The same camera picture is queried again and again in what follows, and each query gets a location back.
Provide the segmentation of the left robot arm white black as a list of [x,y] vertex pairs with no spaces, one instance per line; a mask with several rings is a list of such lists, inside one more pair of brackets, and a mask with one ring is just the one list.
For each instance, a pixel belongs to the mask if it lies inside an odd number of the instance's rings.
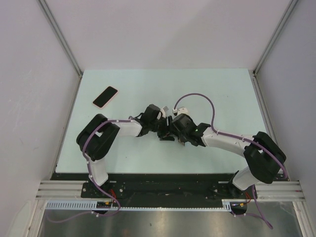
[[155,132],[161,141],[174,141],[167,116],[168,107],[159,108],[150,104],[144,112],[128,119],[108,119],[97,114],[80,132],[76,143],[86,159],[88,177],[93,183],[92,192],[102,198],[108,194],[109,176],[105,168],[105,156],[118,136],[142,137]]

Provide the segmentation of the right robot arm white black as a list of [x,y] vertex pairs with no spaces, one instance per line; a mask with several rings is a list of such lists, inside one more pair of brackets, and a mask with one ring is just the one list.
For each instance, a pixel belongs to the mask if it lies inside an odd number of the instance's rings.
[[233,198],[241,197],[246,189],[258,182],[271,184],[286,161],[284,152],[264,132],[244,137],[215,131],[207,123],[196,125],[187,114],[174,118],[170,132],[182,143],[215,147],[245,158],[247,167],[229,181],[228,193]]

